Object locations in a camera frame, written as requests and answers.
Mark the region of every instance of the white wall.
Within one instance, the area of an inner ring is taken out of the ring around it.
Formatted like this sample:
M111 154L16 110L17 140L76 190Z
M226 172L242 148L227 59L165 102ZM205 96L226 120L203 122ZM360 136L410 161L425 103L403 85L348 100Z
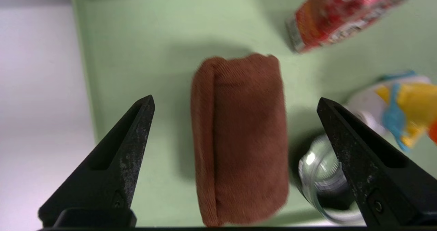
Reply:
M70 0L0 0L0 230L41 228L93 147Z

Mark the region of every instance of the snack bag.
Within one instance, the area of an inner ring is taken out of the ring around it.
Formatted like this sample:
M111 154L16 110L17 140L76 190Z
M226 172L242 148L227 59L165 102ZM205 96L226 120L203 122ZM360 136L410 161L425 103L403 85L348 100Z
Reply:
M307 0L287 20L298 53L339 43L375 23L405 0Z

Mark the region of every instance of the folded towel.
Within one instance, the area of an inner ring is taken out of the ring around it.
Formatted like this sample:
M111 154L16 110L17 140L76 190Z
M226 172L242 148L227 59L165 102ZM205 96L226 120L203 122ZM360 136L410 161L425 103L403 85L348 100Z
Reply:
M278 59L206 60L192 83L191 116L203 223L248 225L271 217L288 196Z

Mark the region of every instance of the toy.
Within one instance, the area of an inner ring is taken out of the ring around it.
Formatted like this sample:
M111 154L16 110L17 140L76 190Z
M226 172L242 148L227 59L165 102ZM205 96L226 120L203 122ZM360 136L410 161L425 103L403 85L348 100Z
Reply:
M414 71L384 76L346 107L379 135L392 133L403 151L426 132L437 143L437 86Z
M409 151L424 133L437 143L437 85L395 83L376 93L388 104L382 118L384 127L403 151Z

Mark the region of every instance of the green table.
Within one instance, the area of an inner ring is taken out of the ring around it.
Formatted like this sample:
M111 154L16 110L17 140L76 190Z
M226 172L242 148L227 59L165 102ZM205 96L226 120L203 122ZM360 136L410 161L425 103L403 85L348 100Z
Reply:
M412 0L353 39L297 55L284 20L303 1L73 0L96 138L137 99L155 99L132 203L139 226L202 225L189 101L192 75L206 57L278 57L291 148L321 127L315 108L322 96L343 102L382 74L405 69L437 80L435 0ZM434 149L423 139L410 156L437 175ZM287 205L264 225L320 218L291 187Z

